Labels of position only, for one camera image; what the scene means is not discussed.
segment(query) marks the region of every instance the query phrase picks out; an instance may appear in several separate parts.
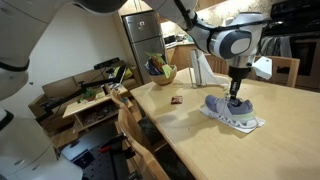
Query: shoe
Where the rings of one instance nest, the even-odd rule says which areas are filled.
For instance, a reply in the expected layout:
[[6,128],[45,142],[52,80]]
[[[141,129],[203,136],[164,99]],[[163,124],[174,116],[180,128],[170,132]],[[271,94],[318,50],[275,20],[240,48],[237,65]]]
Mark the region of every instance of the shoe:
[[209,115],[215,119],[243,129],[251,129],[258,126],[255,112],[249,100],[244,102],[237,99],[237,106],[229,97],[217,98],[209,95],[206,97],[205,105],[209,109]]

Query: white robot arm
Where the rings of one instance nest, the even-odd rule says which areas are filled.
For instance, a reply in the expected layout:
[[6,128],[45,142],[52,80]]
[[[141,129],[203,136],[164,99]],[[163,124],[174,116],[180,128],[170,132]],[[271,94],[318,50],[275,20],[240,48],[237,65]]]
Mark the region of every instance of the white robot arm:
[[[233,79],[230,94],[233,99],[237,99],[241,80],[248,75],[257,51],[263,26],[262,15],[241,13],[228,27],[215,27],[197,17],[194,12],[196,0],[144,1],[161,16],[184,29],[199,49],[228,59],[229,76]],[[117,11],[125,2],[126,0],[0,0],[0,100],[15,94],[27,82],[26,70],[31,51],[60,7],[66,3],[74,3],[93,14],[101,15]],[[27,120],[15,118],[12,113],[0,108],[0,179],[11,179],[10,177],[30,166],[31,162],[41,159],[41,156],[55,157],[49,139],[39,138],[46,135],[41,132],[37,122],[31,120],[28,121],[28,126],[22,125],[26,122]],[[46,179],[46,174],[50,176],[52,173],[66,176],[51,177],[53,179],[79,177],[81,170],[73,167],[72,163],[66,163],[63,158],[51,160],[51,169],[39,172],[37,178]],[[35,177],[24,176],[24,179],[33,178]]]

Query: small dark object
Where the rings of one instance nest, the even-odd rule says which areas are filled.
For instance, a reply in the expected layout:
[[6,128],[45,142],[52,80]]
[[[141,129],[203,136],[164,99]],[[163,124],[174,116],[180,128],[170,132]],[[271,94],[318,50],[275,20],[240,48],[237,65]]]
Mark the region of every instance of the small dark object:
[[93,155],[88,151],[87,149],[75,157],[72,162],[76,164],[77,166],[81,167],[82,169],[85,169],[88,167],[93,161],[94,161]]
[[110,67],[112,64],[114,64],[114,63],[116,63],[118,61],[120,61],[120,59],[118,57],[117,58],[113,58],[113,59],[109,59],[109,60],[107,60],[105,62],[102,62],[102,63],[94,65],[93,68],[95,70],[97,70],[97,69],[101,69],[101,68],[104,68],[104,67]]

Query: wooden chair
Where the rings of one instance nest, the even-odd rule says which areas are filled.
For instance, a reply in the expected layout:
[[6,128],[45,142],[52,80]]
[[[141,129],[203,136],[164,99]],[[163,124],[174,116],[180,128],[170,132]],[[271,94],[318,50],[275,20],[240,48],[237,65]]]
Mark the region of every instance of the wooden chair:
[[143,179],[170,179],[154,157],[140,126],[124,104],[120,105],[118,125],[120,130],[127,136],[128,144],[136,153],[133,166],[139,170]]
[[226,60],[211,54],[206,54],[205,57],[214,73],[228,74],[229,65]]
[[[279,57],[279,56],[266,56],[266,57],[272,59],[272,77],[270,78],[269,81],[271,83],[276,83],[278,68],[288,67],[290,68],[290,70],[289,70],[286,86],[294,88],[296,86],[300,60],[295,58],[287,58],[287,57]],[[255,72],[252,71],[250,76],[251,76],[251,79],[257,80],[257,76]]]
[[[139,126],[138,122],[142,119],[142,115],[139,111],[139,108],[137,107],[138,105],[132,103],[128,98],[125,100],[125,103],[124,103],[123,98],[121,97],[119,92],[115,89],[112,89],[110,91],[110,97],[111,97],[112,101],[116,104],[116,106],[118,106],[119,108],[122,107],[122,109],[125,110],[125,112],[128,114],[128,116],[133,117],[133,119],[136,121],[136,125]],[[156,142],[151,141],[151,143],[152,143],[152,146],[150,146],[150,145],[149,146],[150,146],[150,149],[152,149],[152,151],[154,151],[154,152],[158,151],[163,146],[168,144],[165,139],[161,139]]]

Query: refrigerator door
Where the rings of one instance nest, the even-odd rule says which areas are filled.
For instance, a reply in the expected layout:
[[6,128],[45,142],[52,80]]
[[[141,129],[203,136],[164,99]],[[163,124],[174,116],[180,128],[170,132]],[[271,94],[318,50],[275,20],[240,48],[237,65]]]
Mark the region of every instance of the refrigerator door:
[[161,28],[154,11],[122,16],[130,42],[135,43],[161,36]]
[[144,65],[148,61],[148,56],[146,52],[165,54],[164,41],[162,36],[141,41],[138,43],[133,43],[132,49],[136,57],[137,65],[140,70],[140,74],[142,76],[143,82],[144,83],[151,82],[149,74],[146,68],[144,67]]

